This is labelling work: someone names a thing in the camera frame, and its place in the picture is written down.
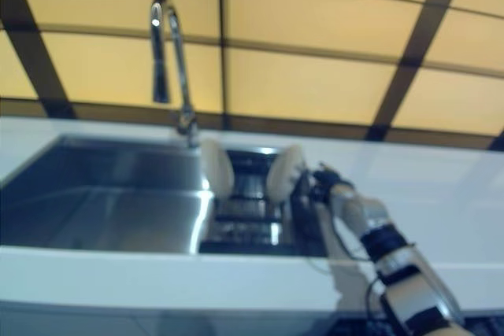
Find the ceiling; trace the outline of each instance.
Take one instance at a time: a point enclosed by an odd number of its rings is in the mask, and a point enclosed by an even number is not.
[[[174,99],[152,102],[151,1],[2,0],[3,106],[97,119],[79,106],[178,108],[170,41]],[[504,0],[173,1],[202,114],[238,130],[502,148]]]

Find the white countertop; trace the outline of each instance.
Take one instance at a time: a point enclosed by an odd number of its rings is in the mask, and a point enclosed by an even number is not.
[[[0,119],[0,179],[60,134],[166,140],[158,126],[20,117]],[[204,131],[225,145],[300,144],[310,166],[337,168],[380,198],[466,311],[504,308],[504,154],[390,143]],[[0,301],[135,308],[363,309],[341,301],[327,271],[354,262],[303,257],[185,256],[0,247]],[[368,279],[372,267],[358,269]]]

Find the robotic hand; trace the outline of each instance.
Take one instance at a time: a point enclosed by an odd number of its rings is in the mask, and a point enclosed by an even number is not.
[[[384,204],[362,197],[337,172],[313,173],[312,201],[323,202],[361,241],[385,291],[382,307],[396,333],[407,336],[471,335],[451,292],[414,245],[406,242]]]

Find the chrome faucet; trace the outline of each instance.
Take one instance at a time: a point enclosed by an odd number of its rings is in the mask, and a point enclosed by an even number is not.
[[[153,0],[150,7],[150,39],[154,54],[154,101],[169,102],[168,77],[165,68],[165,38],[163,20],[168,16],[173,44],[175,46],[176,63],[179,71],[180,90],[182,92],[182,109],[180,110],[177,131],[187,136],[187,145],[198,145],[198,125],[196,113],[191,104],[189,86],[187,85],[187,71],[183,58],[182,30],[175,6],[171,0]]]

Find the sink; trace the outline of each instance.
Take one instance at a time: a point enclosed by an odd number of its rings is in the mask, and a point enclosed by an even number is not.
[[[235,189],[219,202],[200,152],[166,143],[63,136],[4,183],[0,242],[10,246],[163,253],[323,256],[308,209],[275,207],[265,177],[276,151],[229,149]]]

